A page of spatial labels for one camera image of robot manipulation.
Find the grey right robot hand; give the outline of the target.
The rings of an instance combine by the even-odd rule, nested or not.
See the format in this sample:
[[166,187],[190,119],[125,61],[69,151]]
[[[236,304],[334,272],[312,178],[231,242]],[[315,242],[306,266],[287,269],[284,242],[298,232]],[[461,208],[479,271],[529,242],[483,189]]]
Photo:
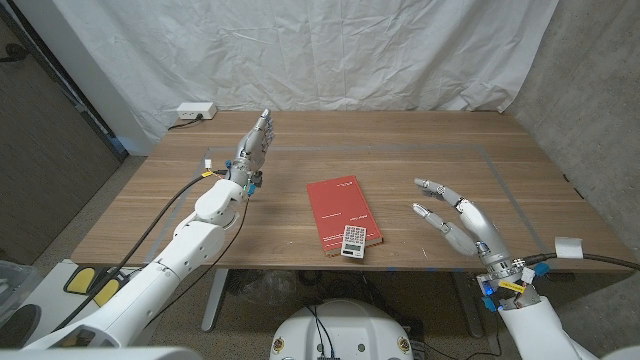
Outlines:
[[431,180],[415,178],[414,183],[425,196],[446,202],[458,213],[463,229],[421,204],[412,204],[414,212],[438,230],[454,250],[465,256],[477,255],[487,269],[489,281],[494,284],[500,280],[520,280],[522,267],[513,264],[499,230],[475,203]]

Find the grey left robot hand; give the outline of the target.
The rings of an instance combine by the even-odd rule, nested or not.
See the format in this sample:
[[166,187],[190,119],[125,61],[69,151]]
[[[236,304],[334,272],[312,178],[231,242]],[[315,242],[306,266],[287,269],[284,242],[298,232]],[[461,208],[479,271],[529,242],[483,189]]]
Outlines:
[[265,109],[254,127],[240,140],[236,156],[226,175],[240,186],[262,186],[262,171],[267,151],[273,141],[273,120],[271,110]]

